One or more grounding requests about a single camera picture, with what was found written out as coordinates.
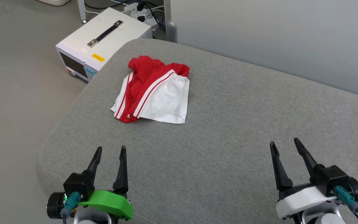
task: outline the robotic arm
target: robotic arm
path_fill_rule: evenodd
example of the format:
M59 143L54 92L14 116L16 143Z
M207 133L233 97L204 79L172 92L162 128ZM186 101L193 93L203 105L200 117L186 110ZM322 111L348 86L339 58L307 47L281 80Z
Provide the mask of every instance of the robotic arm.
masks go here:
M270 142L274 177L278 190L279 218L292 218L295 224L344 224L337 206L345 204L358 218L358 181L337 166L317 164L298 138L295 146L306 164L310 183L293 186L280 161L280 153ZM306 217L321 214L306 222Z
M122 146L120 167L113 190L95 190L96 169L100 163L102 147L82 173L72 173L64 182L64 192L51 194L47 202L47 214L52 219L74 218L74 224L118 224L120 219L133 217L133 207L128 200L128 171L126 148Z

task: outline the red fabric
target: red fabric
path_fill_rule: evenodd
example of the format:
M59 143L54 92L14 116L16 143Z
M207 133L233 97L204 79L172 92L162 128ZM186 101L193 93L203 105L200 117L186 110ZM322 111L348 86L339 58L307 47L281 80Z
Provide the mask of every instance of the red fabric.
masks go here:
M128 67L133 70L133 78L126 87L124 112L118 118L125 123L138 120L137 114L134 115L133 113L147 89L157 79L167 74L171 69L183 77L188 77L190 71L187 65L176 63L165 65L160 60L152 59L149 56L132 58Z

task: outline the folded clothing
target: folded clothing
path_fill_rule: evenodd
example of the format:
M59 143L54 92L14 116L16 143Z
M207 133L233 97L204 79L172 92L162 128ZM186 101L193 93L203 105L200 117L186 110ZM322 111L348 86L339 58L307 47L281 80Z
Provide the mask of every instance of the folded clothing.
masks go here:
M121 92L111 108L122 122L139 118L173 124L185 123L190 68L172 63L165 65L148 56L132 58L133 70L124 78Z

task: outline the gray cushion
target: gray cushion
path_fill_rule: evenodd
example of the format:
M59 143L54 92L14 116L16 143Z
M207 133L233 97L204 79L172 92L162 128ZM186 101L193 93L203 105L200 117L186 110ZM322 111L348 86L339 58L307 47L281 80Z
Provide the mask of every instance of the gray cushion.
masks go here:
M109 108L131 71L127 64L140 55L190 67L185 124L113 118ZM294 184L307 183L294 137L318 163L358 180L358 95L180 44L133 40L56 126L37 174L46 194L62 191L69 174L86 169L102 146L95 186L111 189L125 145L135 209L129 223L283 223L269 143L276 142ZM344 206L341 213L357 223Z

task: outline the white cable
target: white cable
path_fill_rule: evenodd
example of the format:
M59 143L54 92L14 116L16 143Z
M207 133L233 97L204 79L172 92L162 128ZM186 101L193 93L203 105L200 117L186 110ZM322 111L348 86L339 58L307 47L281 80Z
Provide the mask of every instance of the white cable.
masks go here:
M85 9L85 12L91 13L91 14L96 14L96 15L100 14L100 13L98 13L98 12L91 12L91 11L88 11L88 10L86 10L86 9Z
M115 1L115 0L110 0L110 1L115 2L115 3L121 3L121 2Z
M152 9L158 9L158 8L162 8L162 7L164 7L164 6L157 6L157 7L154 7L154 8L152 8Z

